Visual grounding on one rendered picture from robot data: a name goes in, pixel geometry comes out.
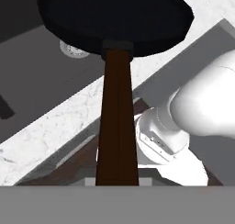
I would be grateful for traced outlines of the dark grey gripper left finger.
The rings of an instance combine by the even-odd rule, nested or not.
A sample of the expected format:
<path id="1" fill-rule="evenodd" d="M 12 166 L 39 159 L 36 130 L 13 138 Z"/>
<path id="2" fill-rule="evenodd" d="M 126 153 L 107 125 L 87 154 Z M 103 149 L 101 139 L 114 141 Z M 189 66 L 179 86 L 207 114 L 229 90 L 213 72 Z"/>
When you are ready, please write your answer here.
<path id="1" fill-rule="evenodd" d="M 95 186 L 95 170 L 81 170 L 73 179 L 72 185 Z"/>

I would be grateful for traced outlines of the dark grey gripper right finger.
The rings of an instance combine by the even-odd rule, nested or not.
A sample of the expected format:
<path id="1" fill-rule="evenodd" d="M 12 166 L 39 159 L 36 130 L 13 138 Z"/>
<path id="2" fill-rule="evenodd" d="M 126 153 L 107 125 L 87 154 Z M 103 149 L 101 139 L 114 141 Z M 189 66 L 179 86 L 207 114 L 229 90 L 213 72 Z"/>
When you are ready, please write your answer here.
<path id="1" fill-rule="evenodd" d="M 155 168 L 139 168 L 140 186 L 166 186 Z"/>

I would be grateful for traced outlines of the black pan with brown handle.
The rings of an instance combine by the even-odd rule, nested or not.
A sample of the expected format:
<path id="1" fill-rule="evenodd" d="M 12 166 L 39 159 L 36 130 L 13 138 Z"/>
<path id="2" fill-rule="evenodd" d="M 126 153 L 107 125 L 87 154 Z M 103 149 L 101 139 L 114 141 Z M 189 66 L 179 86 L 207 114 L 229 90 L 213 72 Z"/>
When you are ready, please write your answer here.
<path id="1" fill-rule="evenodd" d="M 97 185 L 139 183 L 130 63 L 182 42 L 194 20 L 185 0 L 38 0 L 44 26 L 105 62 Z"/>

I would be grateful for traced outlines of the dark grey sink basin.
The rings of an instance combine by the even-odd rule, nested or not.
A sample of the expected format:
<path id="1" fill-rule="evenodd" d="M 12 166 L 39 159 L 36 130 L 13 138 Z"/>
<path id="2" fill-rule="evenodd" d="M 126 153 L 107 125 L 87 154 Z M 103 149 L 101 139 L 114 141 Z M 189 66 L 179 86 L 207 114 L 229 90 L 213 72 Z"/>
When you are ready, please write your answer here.
<path id="1" fill-rule="evenodd" d="M 104 73 L 97 55 L 69 58 L 42 25 L 37 0 L 0 0 L 0 96 L 14 116 L 0 118 L 0 143 Z"/>

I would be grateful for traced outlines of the round white sink drain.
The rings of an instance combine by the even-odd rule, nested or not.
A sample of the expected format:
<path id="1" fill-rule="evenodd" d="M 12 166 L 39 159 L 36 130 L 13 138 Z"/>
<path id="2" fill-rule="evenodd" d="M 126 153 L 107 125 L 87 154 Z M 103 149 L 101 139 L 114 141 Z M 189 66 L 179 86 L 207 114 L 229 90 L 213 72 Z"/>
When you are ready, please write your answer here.
<path id="1" fill-rule="evenodd" d="M 89 52 L 75 48 L 74 46 L 68 45 L 64 41 L 60 41 L 60 49 L 63 54 L 73 59 L 83 59 L 90 55 Z"/>

